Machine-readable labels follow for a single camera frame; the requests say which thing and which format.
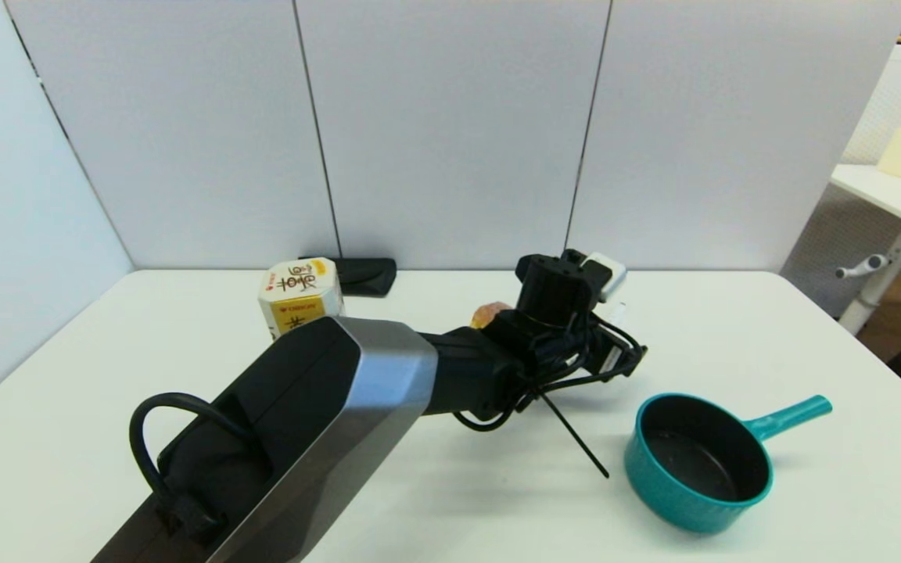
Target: white tabletop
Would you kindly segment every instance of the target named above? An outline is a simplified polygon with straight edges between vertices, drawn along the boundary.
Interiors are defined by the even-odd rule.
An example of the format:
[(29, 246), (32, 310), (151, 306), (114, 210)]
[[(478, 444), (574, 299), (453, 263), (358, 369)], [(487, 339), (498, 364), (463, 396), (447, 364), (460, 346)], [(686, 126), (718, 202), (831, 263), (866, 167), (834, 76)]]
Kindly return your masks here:
[(901, 218), (901, 178), (876, 167), (840, 164), (830, 182)]
[[(140, 271), (0, 385), (0, 562), (85, 563), (147, 494), (127, 446), (153, 393), (213, 399), (269, 345), (253, 271)], [(401, 272), (350, 316), (425, 332), (511, 303), (508, 272)], [(894, 561), (901, 559), (901, 381), (786, 281), (760, 272), (632, 272), (623, 323), (650, 346), (632, 378), (557, 392), (611, 469), (605, 480), (544, 405), (489, 435), (427, 417), (311, 553), (393, 561)], [(830, 416), (768, 442), (765, 501), (722, 535), (658, 520), (621, 457), (655, 393), (705, 396), (750, 418), (823, 393)], [(159, 410), (157, 452), (189, 420)]]

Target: power cord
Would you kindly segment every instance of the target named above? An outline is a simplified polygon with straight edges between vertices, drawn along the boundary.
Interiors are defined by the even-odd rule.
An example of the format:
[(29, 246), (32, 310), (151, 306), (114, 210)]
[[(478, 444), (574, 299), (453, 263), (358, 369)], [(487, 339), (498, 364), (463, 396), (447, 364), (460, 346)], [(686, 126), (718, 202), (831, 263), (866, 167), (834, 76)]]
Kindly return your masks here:
[(148, 483), (148, 487), (158, 497), (161, 508), (185, 525), (187, 534), (191, 537), (201, 537), (216, 529), (221, 522), (211, 516), (203, 504), (193, 496), (186, 493), (174, 494), (151, 461), (151, 456), (148, 455), (148, 447), (144, 443), (144, 419), (157, 407), (174, 407), (174, 409), (197, 414), (198, 417), (212, 421), (244, 444), (253, 444), (257, 438), (248, 428), (229, 419), (225, 413), (215, 409), (211, 403), (207, 403), (206, 400), (197, 396), (187, 395), (187, 393), (161, 393), (150, 396), (143, 400), (135, 409), (135, 413), (131, 415), (129, 430), (131, 453), (135, 456), (135, 463), (141, 471), (141, 475)]

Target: black robot arm segment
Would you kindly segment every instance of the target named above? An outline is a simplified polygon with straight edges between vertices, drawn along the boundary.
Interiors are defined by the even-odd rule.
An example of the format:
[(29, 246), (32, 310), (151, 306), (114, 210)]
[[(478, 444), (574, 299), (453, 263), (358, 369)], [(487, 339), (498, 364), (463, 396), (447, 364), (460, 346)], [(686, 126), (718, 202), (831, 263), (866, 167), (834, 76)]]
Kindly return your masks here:
[[(93, 561), (300, 561), (423, 414), (489, 431), (544, 399), (590, 453), (547, 394), (630, 375), (644, 356), (593, 314), (619, 279), (575, 250), (525, 256), (516, 275), (516, 309), (485, 328), (421, 335), (391, 321), (319, 318), (276, 339), (210, 405), (146, 400), (130, 432), (153, 494)], [(580, 368), (587, 375), (576, 377)], [(200, 416), (154, 467), (135, 437), (147, 410), (165, 405)]]

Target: silver metal panel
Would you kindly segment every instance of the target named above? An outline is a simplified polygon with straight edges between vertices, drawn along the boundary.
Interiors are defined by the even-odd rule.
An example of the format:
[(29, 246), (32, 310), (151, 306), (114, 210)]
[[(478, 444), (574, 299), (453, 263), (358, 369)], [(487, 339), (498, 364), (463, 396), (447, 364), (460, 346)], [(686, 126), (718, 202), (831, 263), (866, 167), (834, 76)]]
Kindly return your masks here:
[(361, 348), (346, 406), (210, 563), (303, 559), (429, 405), (429, 342), (401, 323), (336, 320)]

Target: cubicle panel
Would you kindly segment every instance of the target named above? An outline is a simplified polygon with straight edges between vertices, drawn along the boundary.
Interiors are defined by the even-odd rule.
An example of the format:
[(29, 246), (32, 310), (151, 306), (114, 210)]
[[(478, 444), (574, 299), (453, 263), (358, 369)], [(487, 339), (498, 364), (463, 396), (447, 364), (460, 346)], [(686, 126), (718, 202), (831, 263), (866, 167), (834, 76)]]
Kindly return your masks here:
[(337, 252), (287, 0), (7, 0), (137, 267)]
[(615, 2), (569, 243), (778, 270), (900, 28), (901, 0)]
[(0, 381), (129, 271), (0, 2)]
[(565, 241), (605, 0), (298, 0), (346, 256), (512, 267)]

